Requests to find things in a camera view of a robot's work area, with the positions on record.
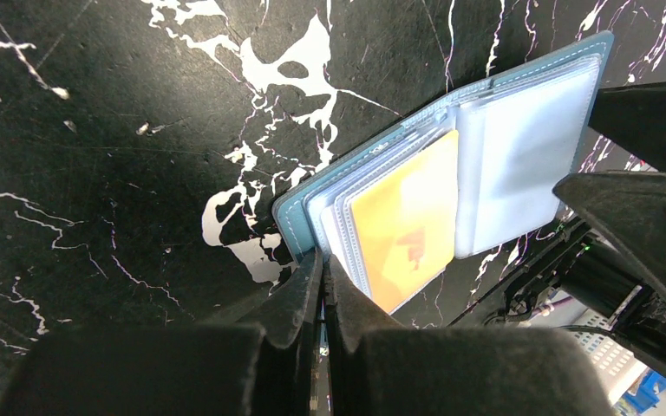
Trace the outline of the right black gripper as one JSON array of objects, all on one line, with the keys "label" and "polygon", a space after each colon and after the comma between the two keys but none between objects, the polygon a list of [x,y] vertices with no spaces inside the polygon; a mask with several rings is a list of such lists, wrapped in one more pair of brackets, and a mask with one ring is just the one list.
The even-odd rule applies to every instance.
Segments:
[{"label": "right black gripper", "polygon": [[645,282],[584,220],[574,218],[509,274],[485,323],[526,322],[562,290],[603,318],[573,324],[571,331],[616,341],[666,378],[666,173],[574,173],[553,192]]}]

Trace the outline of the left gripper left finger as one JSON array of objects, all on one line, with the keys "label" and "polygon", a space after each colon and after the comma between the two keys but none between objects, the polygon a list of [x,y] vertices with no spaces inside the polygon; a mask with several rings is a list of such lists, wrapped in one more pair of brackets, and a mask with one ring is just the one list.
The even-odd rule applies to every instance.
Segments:
[{"label": "left gripper left finger", "polygon": [[307,415],[319,327],[317,250],[235,322],[82,328],[40,340],[0,415]]}]

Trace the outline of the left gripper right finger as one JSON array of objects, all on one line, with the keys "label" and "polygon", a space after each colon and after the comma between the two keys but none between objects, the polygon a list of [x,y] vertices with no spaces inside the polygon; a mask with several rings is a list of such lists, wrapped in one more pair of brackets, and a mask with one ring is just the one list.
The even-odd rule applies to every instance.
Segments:
[{"label": "left gripper right finger", "polygon": [[417,329],[323,267],[335,415],[609,415],[587,355],[551,328]]}]

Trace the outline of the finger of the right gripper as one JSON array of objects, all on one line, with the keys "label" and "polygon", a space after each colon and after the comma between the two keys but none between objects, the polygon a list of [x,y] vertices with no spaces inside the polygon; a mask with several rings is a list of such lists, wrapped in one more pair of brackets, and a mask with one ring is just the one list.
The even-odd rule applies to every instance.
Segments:
[{"label": "finger of the right gripper", "polygon": [[588,126],[666,172],[666,81],[600,89]]}]

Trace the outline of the orange credit card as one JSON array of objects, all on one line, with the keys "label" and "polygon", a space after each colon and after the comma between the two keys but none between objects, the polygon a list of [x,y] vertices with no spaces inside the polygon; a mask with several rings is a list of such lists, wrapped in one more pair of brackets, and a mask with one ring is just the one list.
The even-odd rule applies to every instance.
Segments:
[{"label": "orange credit card", "polygon": [[370,296],[387,313],[454,258],[458,141],[446,133],[343,202]]}]

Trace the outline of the blue leather card holder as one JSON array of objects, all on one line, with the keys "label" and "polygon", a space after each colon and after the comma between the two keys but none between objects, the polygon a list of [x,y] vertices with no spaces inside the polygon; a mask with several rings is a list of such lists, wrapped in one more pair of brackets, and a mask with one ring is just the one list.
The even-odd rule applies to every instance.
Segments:
[{"label": "blue leather card holder", "polygon": [[454,259],[550,223],[576,166],[613,34],[445,94],[272,206],[291,255],[335,257],[395,312]]}]

